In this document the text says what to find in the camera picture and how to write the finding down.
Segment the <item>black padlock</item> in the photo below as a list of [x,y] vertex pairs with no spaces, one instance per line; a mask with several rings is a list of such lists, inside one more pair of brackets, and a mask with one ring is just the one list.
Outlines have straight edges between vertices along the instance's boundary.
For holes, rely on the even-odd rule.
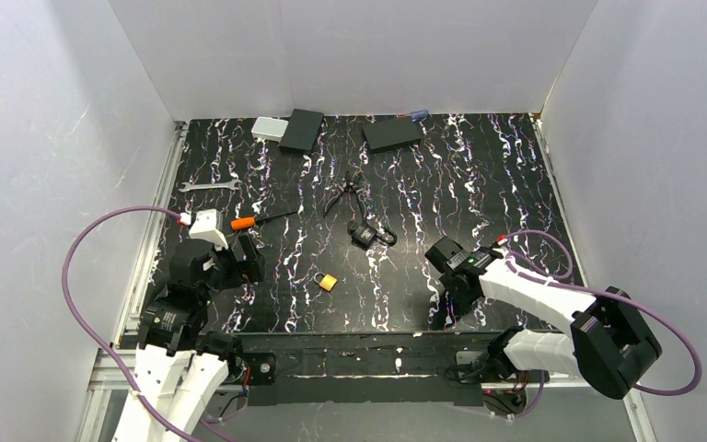
[[388,247],[397,243],[396,234],[388,227],[376,229],[366,221],[350,221],[346,228],[352,243],[365,250],[375,241],[379,241]]

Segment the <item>brass padlock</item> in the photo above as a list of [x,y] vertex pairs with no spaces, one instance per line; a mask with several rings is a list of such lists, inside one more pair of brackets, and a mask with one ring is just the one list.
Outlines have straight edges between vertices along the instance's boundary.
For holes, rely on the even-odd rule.
[[331,292],[338,283],[338,279],[328,273],[316,273],[312,280],[326,292]]

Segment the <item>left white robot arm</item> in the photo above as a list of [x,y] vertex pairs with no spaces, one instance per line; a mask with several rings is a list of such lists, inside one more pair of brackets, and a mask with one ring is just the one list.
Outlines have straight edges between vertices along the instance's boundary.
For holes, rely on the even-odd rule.
[[251,364],[238,337],[205,331],[214,295],[258,283],[265,259],[252,236],[238,236],[236,255],[200,238],[181,242],[168,277],[146,302],[137,333],[133,378],[115,441],[178,441],[203,419],[207,403],[228,380],[246,384]]

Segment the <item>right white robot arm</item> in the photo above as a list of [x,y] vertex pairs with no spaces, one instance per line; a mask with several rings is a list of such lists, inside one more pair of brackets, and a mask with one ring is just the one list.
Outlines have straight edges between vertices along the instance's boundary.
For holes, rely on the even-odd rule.
[[443,237],[426,253],[440,273],[450,307],[488,298],[522,309],[552,331],[510,327],[469,363],[473,378],[505,379],[520,372],[561,373],[582,378],[611,399],[623,398],[662,355],[663,349],[627,295],[610,289],[593,296],[516,263],[498,245],[464,250]]

